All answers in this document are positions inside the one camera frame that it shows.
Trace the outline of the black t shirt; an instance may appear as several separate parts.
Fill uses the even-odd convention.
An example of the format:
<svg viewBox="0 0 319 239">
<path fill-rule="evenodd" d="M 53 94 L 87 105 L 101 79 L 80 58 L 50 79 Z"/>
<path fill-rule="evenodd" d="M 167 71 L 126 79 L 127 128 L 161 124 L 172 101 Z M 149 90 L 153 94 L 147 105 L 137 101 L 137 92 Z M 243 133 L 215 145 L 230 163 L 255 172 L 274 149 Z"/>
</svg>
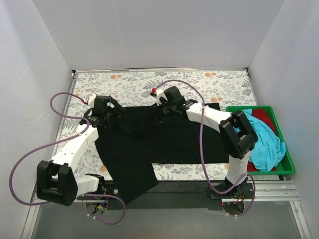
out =
<svg viewBox="0 0 319 239">
<path fill-rule="evenodd" d="M 158 124 L 150 106 L 126 107 L 110 129 L 98 128 L 97 152 L 125 204 L 158 184 L 154 163 L 201 163 L 199 129 L 180 116 Z"/>
</svg>

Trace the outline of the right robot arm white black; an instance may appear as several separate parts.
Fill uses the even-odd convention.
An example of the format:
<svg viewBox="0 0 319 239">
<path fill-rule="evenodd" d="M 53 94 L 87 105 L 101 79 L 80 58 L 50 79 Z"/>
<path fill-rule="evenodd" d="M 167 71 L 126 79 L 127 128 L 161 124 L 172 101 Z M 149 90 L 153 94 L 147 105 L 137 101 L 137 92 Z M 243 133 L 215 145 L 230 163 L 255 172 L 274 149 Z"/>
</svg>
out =
<svg viewBox="0 0 319 239">
<path fill-rule="evenodd" d="M 243 184 L 247 179 L 249 157 L 258 140 L 246 115 L 241 111 L 222 112 L 196 100 L 186 100 L 176 86 L 166 90 L 154 88 L 150 95 L 156 99 L 153 108 L 159 120 L 166 116 L 176 115 L 200 123 L 200 157 L 206 177 L 208 175 L 204 163 L 203 127 L 210 127 L 220 134 L 229 158 L 225 191 L 231 198 L 239 197 L 244 191 Z"/>
</svg>

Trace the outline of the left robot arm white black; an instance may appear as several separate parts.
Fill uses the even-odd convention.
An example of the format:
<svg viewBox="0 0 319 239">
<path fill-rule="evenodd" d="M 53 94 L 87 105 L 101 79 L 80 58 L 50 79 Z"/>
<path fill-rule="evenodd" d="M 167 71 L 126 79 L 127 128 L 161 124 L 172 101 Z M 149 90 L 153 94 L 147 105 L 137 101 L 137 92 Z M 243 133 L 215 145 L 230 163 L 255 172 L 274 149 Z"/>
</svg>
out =
<svg viewBox="0 0 319 239">
<path fill-rule="evenodd" d="M 41 161 L 36 170 L 36 195 L 39 199 L 70 206 L 76 198 L 90 193 L 95 199 L 105 196 L 102 176 L 75 176 L 75 168 L 90 146 L 99 138 L 98 128 L 109 129 L 125 109 L 111 96 L 92 94 L 89 109 L 80 118 L 75 137 L 49 161 Z"/>
</svg>

